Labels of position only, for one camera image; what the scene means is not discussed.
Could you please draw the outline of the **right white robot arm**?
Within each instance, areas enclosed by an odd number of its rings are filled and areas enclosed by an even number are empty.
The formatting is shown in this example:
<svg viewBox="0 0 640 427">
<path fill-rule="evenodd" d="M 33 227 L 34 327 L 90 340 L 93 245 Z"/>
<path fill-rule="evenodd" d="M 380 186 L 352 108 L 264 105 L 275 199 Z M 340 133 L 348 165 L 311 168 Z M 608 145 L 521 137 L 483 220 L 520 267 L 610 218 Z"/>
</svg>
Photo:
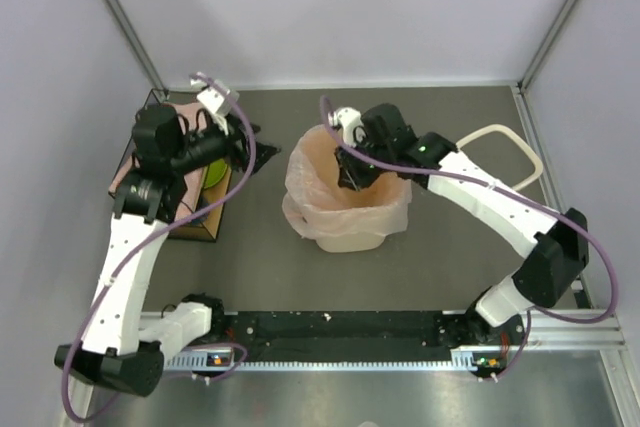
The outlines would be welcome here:
<svg viewBox="0 0 640 427">
<path fill-rule="evenodd" d="M 487 343 L 504 324 L 531 308 L 550 309 L 589 262 L 585 216 L 571 208 L 561 219 L 527 205 L 526 197 L 478 167 L 454 142 L 435 132 L 417 136 L 393 104 L 365 113 L 342 107 L 326 116 L 342 143 L 334 151 L 338 185 L 354 191 L 395 173 L 479 219 L 505 239 L 522 265 L 489 287 L 465 313 L 469 335 Z"/>
</svg>

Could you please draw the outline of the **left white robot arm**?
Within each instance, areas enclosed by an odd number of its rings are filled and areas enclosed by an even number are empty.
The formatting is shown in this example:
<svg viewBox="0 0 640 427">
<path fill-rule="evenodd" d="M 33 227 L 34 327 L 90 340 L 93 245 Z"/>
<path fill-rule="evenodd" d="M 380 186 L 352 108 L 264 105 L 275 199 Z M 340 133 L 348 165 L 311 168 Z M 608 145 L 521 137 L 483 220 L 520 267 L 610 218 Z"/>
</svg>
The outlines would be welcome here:
<svg viewBox="0 0 640 427">
<path fill-rule="evenodd" d="M 186 296 L 175 310 L 147 328 L 140 326 L 153 268 L 171 230 L 198 218 L 178 218 L 187 174 L 224 159 L 246 176 L 257 172 L 278 148 L 256 141 L 254 127 L 238 107 L 189 130 L 176 109 L 152 104 L 135 117 L 132 165 L 115 191 L 109 249 L 90 311 L 78 337 L 58 347 L 54 363 L 63 378 L 114 392 L 149 396 L 167 361 L 192 341 L 216 343 L 227 321 L 218 299 Z"/>
</svg>

